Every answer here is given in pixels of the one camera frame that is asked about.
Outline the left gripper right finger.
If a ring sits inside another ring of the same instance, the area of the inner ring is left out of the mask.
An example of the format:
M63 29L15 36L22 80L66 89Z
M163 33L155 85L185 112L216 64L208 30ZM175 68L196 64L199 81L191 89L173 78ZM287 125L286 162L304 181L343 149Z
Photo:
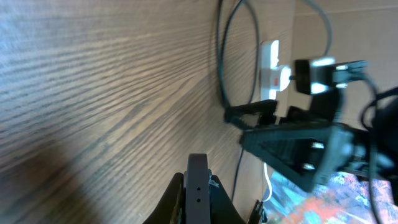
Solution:
M218 176L213 175L210 169L208 172L211 224L245 224Z

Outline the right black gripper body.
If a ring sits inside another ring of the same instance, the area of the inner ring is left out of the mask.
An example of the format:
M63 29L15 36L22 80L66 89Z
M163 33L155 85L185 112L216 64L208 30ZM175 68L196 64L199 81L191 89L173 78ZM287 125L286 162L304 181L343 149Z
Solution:
M371 134L368 131L333 125L323 143L323 155L313 180L315 184L326 185L336 172L369 179Z

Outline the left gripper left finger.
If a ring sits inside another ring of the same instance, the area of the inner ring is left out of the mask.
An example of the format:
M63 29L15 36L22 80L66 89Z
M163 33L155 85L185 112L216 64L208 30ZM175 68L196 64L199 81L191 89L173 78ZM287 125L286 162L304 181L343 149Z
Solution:
M175 173L154 211L143 224L185 223L185 190L183 174Z

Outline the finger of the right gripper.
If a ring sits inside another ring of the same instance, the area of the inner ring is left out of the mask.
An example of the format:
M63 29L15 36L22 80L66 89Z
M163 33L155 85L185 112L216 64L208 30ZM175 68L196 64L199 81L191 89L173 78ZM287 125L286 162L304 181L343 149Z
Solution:
M276 100L263 100L239 106L230 106L224 112L224 121L238 129L256 129L274 125Z
M327 148L336 128L328 123L283 124L242 133L243 149L270 165L305 192L326 184L334 164Z

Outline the blue screen smartphone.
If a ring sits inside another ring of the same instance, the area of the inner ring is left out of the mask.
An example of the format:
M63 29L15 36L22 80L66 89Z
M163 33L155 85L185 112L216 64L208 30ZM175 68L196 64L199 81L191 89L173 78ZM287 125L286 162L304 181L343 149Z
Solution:
M185 223L210 224L209 172L206 154L190 154L185 187Z

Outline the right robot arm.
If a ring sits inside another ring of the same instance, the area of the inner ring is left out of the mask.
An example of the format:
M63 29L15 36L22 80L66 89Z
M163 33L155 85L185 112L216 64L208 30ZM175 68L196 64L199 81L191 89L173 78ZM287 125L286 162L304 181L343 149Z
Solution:
M242 130L242 148L306 192L336 172L362 181L390 182L397 200L397 100L377 111L371 125L356 129L338 121L343 92L313 95L308 110L291 106L276 123L276 100L232 106L223 99L224 120Z

